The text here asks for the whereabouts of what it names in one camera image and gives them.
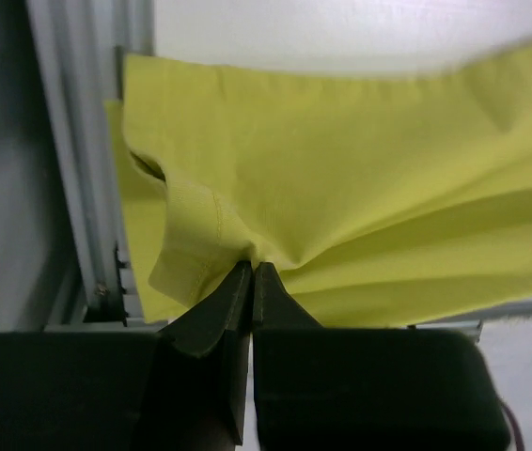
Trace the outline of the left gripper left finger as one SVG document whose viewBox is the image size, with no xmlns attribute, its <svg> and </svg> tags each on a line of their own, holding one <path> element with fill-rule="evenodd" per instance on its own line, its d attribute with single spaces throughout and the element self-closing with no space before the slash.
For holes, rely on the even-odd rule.
<svg viewBox="0 0 532 451">
<path fill-rule="evenodd" d="M 252 268 L 158 329 L 0 333 L 0 450 L 232 450 Z"/>
</svg>

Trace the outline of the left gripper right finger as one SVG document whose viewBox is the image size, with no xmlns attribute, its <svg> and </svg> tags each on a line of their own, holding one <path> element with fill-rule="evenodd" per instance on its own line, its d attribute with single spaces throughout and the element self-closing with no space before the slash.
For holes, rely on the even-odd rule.
<svg viewBox="0 0 532 451">
<path fill-rule="evenodd" d="M 505 450 L 477 345 L 444 329 L 326 328 L 258 266 L 254 399 L 264 450 Z"/>
</svg>

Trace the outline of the yellow-green trousers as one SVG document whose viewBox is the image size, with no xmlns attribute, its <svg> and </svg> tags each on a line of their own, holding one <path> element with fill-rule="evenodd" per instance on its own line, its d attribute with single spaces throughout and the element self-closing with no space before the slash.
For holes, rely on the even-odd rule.
<svg viewBox="0 0 532 451">
<path fill-rule="evenodd" d="M 532 297 L 532 39 L 395 78 L 131 54 L 105 109 L 147 321 L 240 260 L 333 326 Z"/>
</svg>

